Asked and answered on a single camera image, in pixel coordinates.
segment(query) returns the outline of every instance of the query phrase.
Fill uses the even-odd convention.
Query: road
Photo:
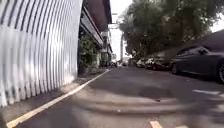
[[[18,128],[223,128],[223,92],[207,78],[117,68]]]

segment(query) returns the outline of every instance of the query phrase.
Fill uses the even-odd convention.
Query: car side mirror
[[[200,49],[200,50],[198,51],[198,53],[199,53],[200,55],[204,55],[204,54],[206,54],[207,52],[206,52],[204,49]]]

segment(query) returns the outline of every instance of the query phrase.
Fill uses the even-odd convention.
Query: foliage
[[[79,64],[91,67],[97,56],[96,41],[89,35],[81,37],[79,43]]]
[[[223,0],[134,0],[120,29],[136,58],[182,45],[210,33]]]

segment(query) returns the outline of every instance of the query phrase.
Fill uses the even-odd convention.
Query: pole
[[[124,47],[124,45],[123,45],[123,33],[122,33],[122,35],[121,35],[121,53],[120,53],[120,57],[121,57],[121,62],[123,62],[123,47]]]

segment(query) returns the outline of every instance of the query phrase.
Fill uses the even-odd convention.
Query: white road marking
[[[218,95],[220,92],[219,91],[205,91],[205,90],[193,90],[193,92],[197,93],[203,93],[203,94],[208,94],[208,95]]]
[[[150,121],[152,128],[163,128],[158,121]]]
[[[111,70],[107,70],[106,72],[104,72],[104,73],[98,75],[97,77],[95,77],[95,78],[93,78],[92,80],[90,80],[90,81],[84,83],[83,85],[77,87],[76,89],[74,89],[74,90],[72,90],[72,91],[70,91],[70,92],[68,92],[68,93],[66,93],[66,94],[64,94],[64,95],[62,95],[62,96],[60,96],[60,97],[58,97],[58,98],[56,98],[56,99],[54,99],[54,100],[52,100],[52,101],[50,101],[50,102],[44,104],[44,105],[42,105],[42,106],[40,106],[39,108],[36,108],[36,109],[34,109],[34,110],[32,110],[32,111],[30,111],[30,112],[28,112],[28,113],[26,113],[26,114],[24,114],[24,115],[18,117],[17,119],[14,119],[14,120],[8,122],[8,123],[7,123],[7,127],[8,127],[8,128],[14,128],[14,127],[16,127],[19,123],[22,123],[22,122],[24,122],[24,121],[30,119],[31,117],[35,116],[36,114],[38,114],[38,113],[40,113],[40,112],[42,112],[42,111],[48,109],[49,107],[53,106],[54,104],[56,104],[56,103],[62,101],[63,99],[65,99],[65,98],[67,98],[67,97],[69,97],[69,96],[71,96],[71,95],[73,95],[73,94],[79,92],[79,91],[82,90],[85,86],[87,86],[88,84],[92,83],[93,81],[97,80],[98,78],[100,78],[101,76],[105,75],[106,73],[108,73],[108,72],[110,72],[110,71],[111,71]]]
[[[187,126],[179,126],[179,127],[176,127],[176,128],[188,128]]]

